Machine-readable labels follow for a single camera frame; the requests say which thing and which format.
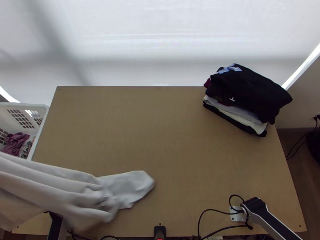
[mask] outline white wall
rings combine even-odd
[[[277,128],[314,127],[320,113],[320,57],[288,89],[293,101],[280,110]]]
[[[57,86],[202,86],[219,67],[234,62],[281,85],[302,61],[238,59],[219,62],[83,62],[77,68],[82,77],[76,75],[68,62],[43,61],[1,67],[0,86],[20,102],[50,105]]]

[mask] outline floor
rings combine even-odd
[[[278,130],[284,153],[287,154],[305,130]],[[320,164],[303,145],[295,156],[288,160],[301,209],[307,225],[307,232],[298,233],[303,240],[319,239],[320,236]],[[4,240],[45,240],[46,236],[11,234],[6,232]]]

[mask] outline black device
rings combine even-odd
[[[320,132],[318,129],[308,133],[307,145],[313,158],[320,163]]]

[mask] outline purple clothing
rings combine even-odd
[[[7,145],[1,151],[13,156],[19,156],[20,148],[29,137],[30,135],[23,134],[22,132],[8,134],[5,139]]]

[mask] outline cable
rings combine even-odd
[[[219,210],[216,210],[216,209],[210,209],[210,208],[204,210],[204,211],[201,213],[201,215],[200,215],[200,217],[199,217],[199,220],[198,220],[198,240],[200,240],[200,221],[201,221],[201,218],[202,218],[203,214],[204,214],[205,212],[207,212],[207,211],[219,212],[219,213],[226,214],[226,215],[235,215],[235,214],[238,214],[238,212],[229,213],[229,212],[222,212],[222,211],[219,211]]]
[[[118,238],[116,238],[115,236],[111,236],[111,235],[106,235],[106,236],[103,236],[102,238],[100,238],[100,240],[103,240],[105,238],[114,238],[116,240],[119,240]]]
[[[302,144],[300,144],[300,146],[298,146],[298,148],[297,148],[297,150],[294,152],[294,154],[293,154],[291,157],[286,158],[286,160],[289,160],[290,158],[294,157],[294,155],[297,153],[297,151],[299,150],[299,148],[300,148],[303,144],[305,144],[306,142],[307,142],[307,141],[304,141]]]
[[[244,199],[243,199],[242,197],[240,197],[240,196],[237,195],[237,194],[232,194],[232,195],[229,197],[229,206],[230,206],[230,208],[231,208],[232,210],[236,211],[236,212],[243,212],[242,210],[237,210],[237,209],[235,209],[235,208],[232,207],[232,205],[231,205],[231,199],[232,199],[233,197],[238,197],[238,198],[240,198],[240,199],[242,200],[242,202],[244,202]]]
[[[72,237],[73,240],[77,240],[75,237],[83,239],[83,240],[91,240],[89,238],[84,238],[84,237],[81,237],[81,236],[79,236],[77,234],[74,234],[73,232],[70,232],[70,231],[67,231],[67,232],[71,234],[71,237]]]
[[[224,237],[223,239],[226,239],[226,240],[228,239],[229,240],[229,239],[233,239],[233,238],[237,238],[237,237],[238,238],[242,238],[243,240],[246,240],[248,237],[250,237],[250,235],[245,235],[245,236],[237,235],[237,236],[232,236],[231,238],[225,238]]]
[[[198,220],[198,240],[204,240],[205,238],[208,238],[208,237],[210,237],[210,236],[212,236],[212,235],[214,235],[214,234],[216,234],[216,233],[218,233],[218,232],[221,232],[221,231],[223,231],[223,230],[230,229],[230,228],[242,228],[242,227],[247,227],[247,228],[249,228],[250,230],[253,229],[252,226],[248,225],[248,216],[247,216],[245,225],[237,225],[237,226],[229,226],[229,227],[221,228],[221,229],[219,229],[219,230],[217,230],[217,231],[215,231],[215,232],[212,232],[212,233],[208,234],[208,235],[205,236],[204,238],[200,238],[200,221],[201,221],[201,218],[202,218],[202,216],[203,216],[203,214],[204,214],[205,212],[207,212],[207,211],[214,211],[214,212],[219,212],[219,213],[222,213],[222,214],[225,214],[225,215],[235,215],[235,214],[239,214],[240,212],[243,213],[243,210],[237,210],[237,209],[235,209],[235,208],[232,207],[232,205],[231,205],[231,199],[232,199],[233,197],[238,197],[238,198],[240,198],[240,199],[242,200],[242,202],[244,202],[244,199],[243,199],[242,197],[240,197],[239,195],[237,195],[237,194],[233,194],[233,195],[231,195],[231,196],[229,197],[229,205],[230,205],[230,208],[231,208],[232,210],[236,211],[236,212],[234,212],[234,213],[229,213],[229,212],[219,211],[219,210],[216,210],[216,209],[206,209],[206,210],[204,210],[204,211],[201,213],[201,215],[200,215],[200,217],[199,217],[199,220]]]
[[[317,129],[317,127],[318,127],[318,117],[314,117],[313,119],[316,121],[316,126],[314,127],[314,129],[313,129],[312,132],[314,132],[314,131]],[[293,154],[291,157],[289,157],[289,156],[290,156],[290,153],[292,152],[292,150],[294,149],[294,147],[302,140],[302,138],[304,138],[304,137],[305,137],[306,135],[308,135],[308,134],[309,134],[309,133],[306,133],[306,134],[302,135],[302,137],[293,145],[293,147],[290,149],[289,153],[288,153],[287,156],[286,156],[286,160],[289,160],[290,158],[292,158],[292,157],[297,153],[297,151],[299,150],[299,148],[300,148],[303,144],[306,143],[306,141],[304,141],[304,142],[298,147],[298,149],[294,152],[294,154]]]
[[[212,235],[214,235],[214,234],[216,234],[218,232],[221,232],[223,230],[227,230],[227,229],[230,229],[230,228],[243,228],[243,227],[248,227],[248,225],[237,225],[237,226],[228,226],[228,227],[225,227],[225,228],[221,228],[221,229],[216,230],[215,232],[212,232],[212,233],[208,234],[207,236],[201,238],[201,240],[204,240],[204,239],[206,239],[208,237],[211,237]]]
[[[67,231],[69,234],[71,234],[71,237],[73,240],[77,240],[75,237],[77,238],[80,238],[80,239],[83,239],[83,240],[91,240],[89,238],[84,238],[84,237],[81,237],[77,234],[74,234],[73,232],[70,232],[70,231]],[[100,240],[103,240],[105,238],[113,238],[113,239],[116,239],[116,240],[119,240],[119,238],[115,237],[115,236],[112,236],[112,235],[106,235],[106,236],[103,236]]]

